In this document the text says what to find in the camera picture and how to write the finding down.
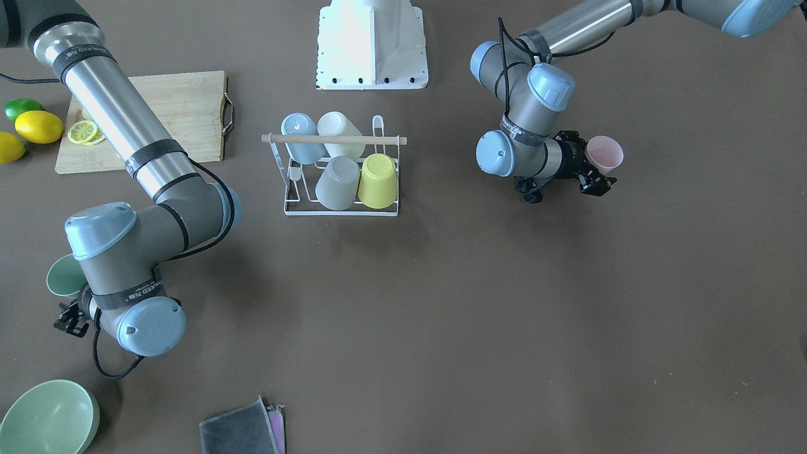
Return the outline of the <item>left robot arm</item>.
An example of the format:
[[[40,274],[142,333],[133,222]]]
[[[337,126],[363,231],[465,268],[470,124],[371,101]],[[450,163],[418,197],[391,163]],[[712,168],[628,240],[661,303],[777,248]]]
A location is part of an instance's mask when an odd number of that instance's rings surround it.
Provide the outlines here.
[[[576,81],[556,61],[602,46],[620,28],[643,16],[677,11],[740,38],[772,28],[804,1],[584,1],[541,26],[513,37],[499,24],[499,38],[478,46],[470,72],[504,104],[498,129],[476,147],[483,172],[514,178],[515,190],[530,204],[556,179],[574,179],[580,192],[605,195],[616,183],[613,169],[624,160],[611,137],[591,140],[576,131],[552,129],[568,106]]]

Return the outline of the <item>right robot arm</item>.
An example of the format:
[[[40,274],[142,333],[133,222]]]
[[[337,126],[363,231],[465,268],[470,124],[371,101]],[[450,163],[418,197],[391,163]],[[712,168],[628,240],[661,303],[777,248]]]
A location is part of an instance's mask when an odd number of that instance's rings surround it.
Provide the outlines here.
[[[2,46],[24,48],[90,113],[149,205],[109,202],[64,222],[83,281],[58,328],[93,326],[135,356],[173,350],[187,328],[160,267],[211,249],[242,214],[236,192],[194,161],[158,120],[107,48],[101,26],[76,1],[3,1]]]

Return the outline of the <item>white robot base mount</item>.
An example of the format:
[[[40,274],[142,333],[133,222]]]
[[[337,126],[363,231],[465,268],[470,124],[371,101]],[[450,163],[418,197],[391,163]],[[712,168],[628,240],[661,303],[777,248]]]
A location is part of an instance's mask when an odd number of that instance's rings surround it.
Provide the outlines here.
[[[319,11],[318,90],[427,87],[423,11],[409,1],[332,1]]]

